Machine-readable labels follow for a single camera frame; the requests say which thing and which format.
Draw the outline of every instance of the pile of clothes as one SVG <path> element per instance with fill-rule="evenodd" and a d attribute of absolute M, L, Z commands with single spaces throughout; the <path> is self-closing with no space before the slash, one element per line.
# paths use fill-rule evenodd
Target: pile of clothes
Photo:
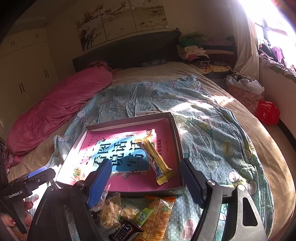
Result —
<path fill-rule="evenodd" d="M 271 68 L 276 73 L 285 75 L 296 82 L 296 68 L 288 65 L 280 47 L 269 47 L 262 43 L 258 50 L 259 60 L 263 68 Z"/>
<path fill-rule="evenodd" d="M 207 74 L 231 70 L 237 61 L 237 48 L 234 37 L 211 39 L 202 32 L 180 36 L 177 45 L 178 55 L 199 72 Z"/>

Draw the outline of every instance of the pink book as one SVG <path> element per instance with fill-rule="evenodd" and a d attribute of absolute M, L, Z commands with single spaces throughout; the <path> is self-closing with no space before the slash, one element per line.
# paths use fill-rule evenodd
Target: pink book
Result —
<path fill-rule="evenodd" d="M 145 152 L 134 143 L 147 133 L 152 135 L 152 145 L 169 168 L 177 173 L 162 185 L 156 182 L 156 174 L 150 167 Z M 112 162 L 109 191 L 144 192 L 180 187 L 173 139 L 167 119 L 119 129 L 88 131 L 76 157 L 65 160 L 58 174 L 58 181 L 73 185 L 78 180 L 85 180 L 103 159 L 108 158 Z"/>

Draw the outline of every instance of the curtain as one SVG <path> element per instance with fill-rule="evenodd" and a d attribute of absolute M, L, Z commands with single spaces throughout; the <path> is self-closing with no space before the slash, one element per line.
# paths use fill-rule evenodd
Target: curtain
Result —
<path fill-rule="evenodd" d="M 247 16 L 238 0 L 229 2 L 234 38 L 237 44 L 237 62 L 234 71 L 252 80 L 258 80 L 259 55 L 255 23 Z"/>

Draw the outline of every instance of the blue gripper pad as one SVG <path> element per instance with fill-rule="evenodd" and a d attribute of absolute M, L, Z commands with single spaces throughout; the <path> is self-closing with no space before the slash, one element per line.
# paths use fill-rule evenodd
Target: blue gripper pad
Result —
<path fill-rule="evenodd" d="M 47 167 L 40 167 L 39 169 L 30 172 L 29 175 L 27 176 L 27 178 L 31 178 L 32 176 L 35 176 L 36 174 L 41 173 L 45 170 L 47 170 Z"/>
<path fill-rule="evenodd" d="M 104 159 L 98 169 L 95 171 L 94 182 L 92 183 L 91 187 L 89 188 L 89 199 L 87 204 L 89 208 L 93 208 L 95 205 L 98 204 L 102 193 L 105 189 L 105 186 L 109 180 L 109 177 L 112 172 L 112 163 L 109 159 Z"/>

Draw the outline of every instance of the blue cartoon bedsheet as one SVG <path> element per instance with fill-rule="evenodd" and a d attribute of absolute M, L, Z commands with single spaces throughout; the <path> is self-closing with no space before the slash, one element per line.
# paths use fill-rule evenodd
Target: blue cartoon bedsheet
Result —
<path fill-rule="evenodd" d="M 85 126 L 167 111 L 175 117 L 184 157 L 221 185 L 243 184 L 252 195 L 268 234 L 274 206 L 254 146 L 233 113 L 218 105 L 195 76 L 162 83 L 126 84 L 99 92 L 77 114 L 63 137 L 55 137 L 55 152 L 48 166 L 63 162 Z M 164 240 L 190 240 L 201 213 L 186 190 L 176 199 Z M 215 240 L 221 240 L 226 214 L 227 206 L 222 205 Z"/>

